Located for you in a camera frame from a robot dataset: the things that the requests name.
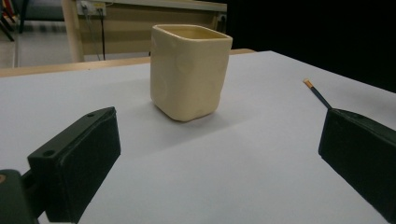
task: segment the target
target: tabletop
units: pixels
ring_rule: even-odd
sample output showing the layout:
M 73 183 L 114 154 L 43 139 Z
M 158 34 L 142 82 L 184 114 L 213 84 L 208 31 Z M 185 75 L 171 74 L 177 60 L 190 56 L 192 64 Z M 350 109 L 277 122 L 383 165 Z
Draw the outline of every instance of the tabletop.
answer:
M 0 169 L 115 106 L 121 155 L 79 223 L 387 223 L 318 154 L 326 107 L 396 129 L 396 94 L 272 51 L 230 56 L 219 108 L 190 122 L 149 96 L 149 63 L 0 78 Z M 40 223 L 48 223 L 45 215 Z

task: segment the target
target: white table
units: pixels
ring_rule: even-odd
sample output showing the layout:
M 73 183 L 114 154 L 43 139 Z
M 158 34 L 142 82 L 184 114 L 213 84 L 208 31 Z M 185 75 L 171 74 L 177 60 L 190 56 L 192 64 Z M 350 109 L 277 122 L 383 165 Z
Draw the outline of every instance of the white table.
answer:
M 218 110 L 175 122 L 149 97 L 149 64 L 0 78 L 0 169 L 83 115 L 115 106 L 121 155 L 79 223 L 387 221 L 318 154 L 325 106 L 396 129 L 396 94 L 272 51 L 233 55 Z M 40 223 L 48 223 L 45 215 Z

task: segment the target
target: floor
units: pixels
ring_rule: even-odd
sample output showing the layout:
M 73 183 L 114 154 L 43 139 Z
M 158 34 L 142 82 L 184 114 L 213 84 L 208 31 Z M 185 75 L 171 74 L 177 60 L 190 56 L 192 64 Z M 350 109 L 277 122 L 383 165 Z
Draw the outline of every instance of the floor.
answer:
M 11 42 L 0 33 L 0 68 L 71 63 L 67 33 L 62 21 L 26 21 L 22 34 L 16 32 Z

